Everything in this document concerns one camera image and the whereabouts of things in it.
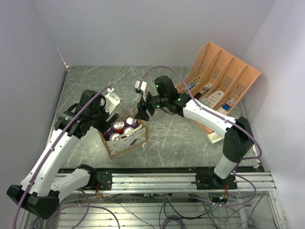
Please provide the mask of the purple fanta can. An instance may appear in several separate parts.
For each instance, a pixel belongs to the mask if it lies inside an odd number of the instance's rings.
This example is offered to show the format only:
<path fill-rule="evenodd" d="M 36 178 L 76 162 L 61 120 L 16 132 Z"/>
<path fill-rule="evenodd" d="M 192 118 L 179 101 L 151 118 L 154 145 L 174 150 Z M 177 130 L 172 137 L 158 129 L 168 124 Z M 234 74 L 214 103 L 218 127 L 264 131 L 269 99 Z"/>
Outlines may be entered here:
<path fill-rule="evenodd" d="M 128 137 L 130 135 L 134 134 L 134 128 L 133 127 L 126 127 L 123 131 L 123 137 Z"/>
<path fill-rule="evenodd" d="M 132 127 L 137 128 L 139 126 L 138 120 L 134 118 L 133 116 L 128 116 L 125 119 L 125 125 L 126 127 Z"/>
<path fill-rule="evenodd" d="M 105 139 L 106 141 L 108 141 L 109 138 L 110 138 L 110 135 L 111 135 L 112 133 L 113 133 L 113 127 L 110 126 L 110 127 L 108 128 L 108 130 L 106 130 L 106 131 L 103 133 L 104 139 Z"/>

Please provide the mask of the red cola can back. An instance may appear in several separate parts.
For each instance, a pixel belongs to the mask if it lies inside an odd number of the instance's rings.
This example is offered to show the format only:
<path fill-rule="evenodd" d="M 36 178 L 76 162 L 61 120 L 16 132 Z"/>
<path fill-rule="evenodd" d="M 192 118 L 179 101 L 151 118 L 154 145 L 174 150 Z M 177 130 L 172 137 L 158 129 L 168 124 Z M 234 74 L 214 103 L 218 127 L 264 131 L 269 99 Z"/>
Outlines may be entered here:
<path fill-rule="evenodd" d="M 123 134 L 125 129 L 125 122 L 123 120 L 116 120 L 112 124 L 113 131 L 119 134 Z"/>

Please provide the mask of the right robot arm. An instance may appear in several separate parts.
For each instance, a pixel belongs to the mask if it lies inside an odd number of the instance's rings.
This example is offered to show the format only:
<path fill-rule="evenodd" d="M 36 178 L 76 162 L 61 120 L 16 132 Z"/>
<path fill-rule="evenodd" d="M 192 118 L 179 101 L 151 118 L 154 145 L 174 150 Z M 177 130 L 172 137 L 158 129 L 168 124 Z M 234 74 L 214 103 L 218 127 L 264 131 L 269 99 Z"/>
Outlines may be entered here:
<path fill-rule="evenodd" d="M 143 80 L 135 83 L 135 90 L 141 94 L 137 104 L 136 119 L 149 121 L 156 109 L 167 108 L 170 113 L 194 120 L 216 132 L 223 140 L 223 155 L 213 170 L 208 182 L 203 186 L 222 188 L 227 183 L 230 173 L 238 166 L 253 146 L 253 134 L 249 121 L 221 114 L 192 98 L 189 94 L 179 93 L 172 80 L 164 75 L 158 77 L 154 84 L 157 95 L 146 91 Z"/>

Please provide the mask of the red cola can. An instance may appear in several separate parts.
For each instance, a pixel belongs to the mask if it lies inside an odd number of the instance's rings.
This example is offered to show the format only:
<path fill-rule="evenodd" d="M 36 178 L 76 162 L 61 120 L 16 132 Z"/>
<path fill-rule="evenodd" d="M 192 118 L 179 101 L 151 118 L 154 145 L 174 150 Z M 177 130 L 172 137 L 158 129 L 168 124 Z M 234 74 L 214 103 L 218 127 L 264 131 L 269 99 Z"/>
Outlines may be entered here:
<path fill-rule="evenodd" d="M 123 134 L 125 129 L 125 122 L 123 120 L 116 120 L 112 124 L 113 131 L 119 134 Z"/>
<path fill-rule="evenodd" d="M 115 141 L 116 138 L 118 138 L 120 136 L 119 133 L 115 132 L 115 133 L 112 133 L 110 136 L 109 136 L 109 141 Z"/>

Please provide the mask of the purple Fanta can back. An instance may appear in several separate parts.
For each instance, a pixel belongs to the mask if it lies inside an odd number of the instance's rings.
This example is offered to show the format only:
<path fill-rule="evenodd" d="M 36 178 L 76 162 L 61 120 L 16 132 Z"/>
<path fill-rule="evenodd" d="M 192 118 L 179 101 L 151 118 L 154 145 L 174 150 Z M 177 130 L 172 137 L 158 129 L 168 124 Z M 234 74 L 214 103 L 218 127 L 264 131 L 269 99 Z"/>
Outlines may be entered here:
<path fill-rule="evenodd" d="M 110 135 L 111 135 L 112 133 L 113 133 L 113 127 L 110 126 L 110 127 L 108 128 L 108 130 L 106 130 L 106 131 L 103 133 L 104 139 L 105 139 L 106 141 L 108 141 L 109 138 L 110 138 Z"/>

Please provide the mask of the purple Fanta can front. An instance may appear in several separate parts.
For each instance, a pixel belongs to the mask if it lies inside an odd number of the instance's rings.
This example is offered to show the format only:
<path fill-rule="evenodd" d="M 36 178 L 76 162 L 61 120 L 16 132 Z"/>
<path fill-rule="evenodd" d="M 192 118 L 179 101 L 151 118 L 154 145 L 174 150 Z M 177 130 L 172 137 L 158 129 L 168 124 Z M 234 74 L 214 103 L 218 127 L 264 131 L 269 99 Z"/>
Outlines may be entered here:
<path fill-rule="evenodd" d="M 134 128 L 133 127 L 126 127 L 123 131 L 123 137 L 128 137 L 130 135 L 134 134 Z"/>

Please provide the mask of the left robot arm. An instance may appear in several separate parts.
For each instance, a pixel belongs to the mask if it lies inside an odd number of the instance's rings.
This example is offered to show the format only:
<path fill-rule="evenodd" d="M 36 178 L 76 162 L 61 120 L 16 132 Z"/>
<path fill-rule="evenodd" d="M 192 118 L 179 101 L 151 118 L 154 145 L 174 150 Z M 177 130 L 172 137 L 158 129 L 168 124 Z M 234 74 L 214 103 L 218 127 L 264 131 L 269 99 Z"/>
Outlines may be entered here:
<path fill-rule="evenodd" d="M 93 189 L 97 185 L 97 172 L 91 166 L 79 165 L 71 174 L 55 181 L 70 148 L 90 128 L 107 131 L 108 122 L 120 98 L 112 87 L 106 95 L 93 90 L 83 91 L 80 101 L 58 116 L 51 138 L 31 172 L 19 185 L 12 185 L 7 195 L 21 208 L 42 219 L 50 218 L 60 202 L 73 191 Z"/>

